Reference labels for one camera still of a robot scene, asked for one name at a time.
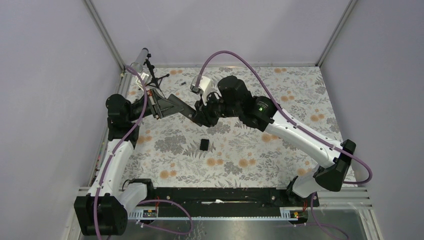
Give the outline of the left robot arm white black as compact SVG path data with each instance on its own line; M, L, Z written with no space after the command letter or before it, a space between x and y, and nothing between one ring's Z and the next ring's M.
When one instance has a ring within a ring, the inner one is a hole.
M144 117L168 117L184 110L184 102L171 94L164 98L150 89L135 102L121 94L109 96L107 108L107 147L98 176L84 196L78 196L74 210L84 236L121 236L128 224L128 215L140 202L152 204L155 192L145 183L136 183L120 191L120 182L139 138Z

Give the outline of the black battery cover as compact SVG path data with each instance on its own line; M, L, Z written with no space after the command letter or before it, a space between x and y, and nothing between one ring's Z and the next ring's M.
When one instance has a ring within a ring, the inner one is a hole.
M209 149L210 140L209 139L201 139L199 149L201 151L207 151Z

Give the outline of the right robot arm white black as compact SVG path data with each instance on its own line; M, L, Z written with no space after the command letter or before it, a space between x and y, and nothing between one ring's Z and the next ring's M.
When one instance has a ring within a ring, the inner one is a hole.
M217 87L219 96L214 95L210 78L193 79L190 89L200 95L192 116L194 122L213 127L220 118L238 118L247 127L287 141L317 162L311 173L296 176L287 186L286 198L291 205L301 205L320 190L341 190L351 165L354 142L328 138L286 110L279 112L269 97L253 96L244 81L234 75L221 79Z

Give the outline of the black remote control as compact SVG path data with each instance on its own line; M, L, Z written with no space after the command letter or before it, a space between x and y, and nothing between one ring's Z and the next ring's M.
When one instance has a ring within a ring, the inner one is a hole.
M190 105L185 103L183 100L181 100L174 94L170 94L168 97L168 100L182 108L182 110L179 113L181 113L187 119L191 121L193 120L193 116L196 113L196 110L194 108L192 108Z

